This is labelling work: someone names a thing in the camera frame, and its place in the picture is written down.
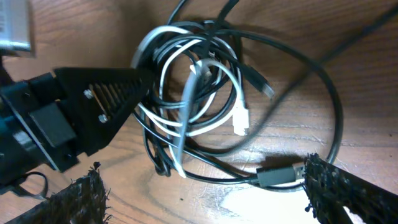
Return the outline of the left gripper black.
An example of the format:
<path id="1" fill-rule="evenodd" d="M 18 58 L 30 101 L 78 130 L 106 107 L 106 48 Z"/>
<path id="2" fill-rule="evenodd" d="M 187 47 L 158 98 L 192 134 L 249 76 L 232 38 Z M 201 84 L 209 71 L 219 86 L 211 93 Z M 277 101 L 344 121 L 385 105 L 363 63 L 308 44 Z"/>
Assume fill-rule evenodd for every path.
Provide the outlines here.
<path id="1" fill-rule="evenodd" d="M 1 172 L 65 171 L 115 137 L 154 83 L 135 68 L 62 67 L 30 80 L 1 75 Z"/>

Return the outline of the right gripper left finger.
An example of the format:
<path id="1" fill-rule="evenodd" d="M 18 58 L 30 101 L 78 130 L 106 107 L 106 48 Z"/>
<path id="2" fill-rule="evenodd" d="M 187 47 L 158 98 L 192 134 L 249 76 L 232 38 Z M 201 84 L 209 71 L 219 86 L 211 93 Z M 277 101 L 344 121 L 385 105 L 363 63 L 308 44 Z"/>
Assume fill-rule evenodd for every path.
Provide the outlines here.
<path id="1" fill-rule="evenodd" d="M 106 213 L 109 208 L 109 190 L 104 187 L 100 176 L 100 163 L 94 162 L 88 173 L 56 194 L 47 197 L 48 180 L 41 172 L 29 172 L 21 176 L 10 186 L 10 190 L 19 197 L 32 197 L 42 202 L 18 217 L 9 220 L 7 224 L 105 224 L 111 219 Z M 41 192 L 33 194 L 21 187 L 29 176 L 39 175 L 45 184 Z"/>

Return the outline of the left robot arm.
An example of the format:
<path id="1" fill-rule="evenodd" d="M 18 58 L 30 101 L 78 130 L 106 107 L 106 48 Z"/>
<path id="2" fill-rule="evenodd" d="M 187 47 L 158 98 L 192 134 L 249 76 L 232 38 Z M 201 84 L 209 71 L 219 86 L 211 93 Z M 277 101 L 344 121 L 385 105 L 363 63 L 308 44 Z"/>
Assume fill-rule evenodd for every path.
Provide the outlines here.
<path id="1" fill-rule="evenodd" d="M 144 68 L 61 67 L 19 82 L 1 70 L 1 192 L 26 197 L 38 166 L 65 172 L 108 146 L 153 82 Z"/>

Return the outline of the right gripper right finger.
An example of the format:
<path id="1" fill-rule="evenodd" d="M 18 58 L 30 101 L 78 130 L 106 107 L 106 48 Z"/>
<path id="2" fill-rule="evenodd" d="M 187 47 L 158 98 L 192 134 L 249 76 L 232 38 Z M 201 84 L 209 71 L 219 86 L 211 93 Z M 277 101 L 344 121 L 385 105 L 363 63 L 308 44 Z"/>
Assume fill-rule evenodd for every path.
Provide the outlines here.
<path id="1" fill-rule="evenodd" d="M 397 195 L 309 154 L 305 160 L 305 208 L 319 223 L 351 223 L 345 208 L 365 223 L 397 223 Z"/>

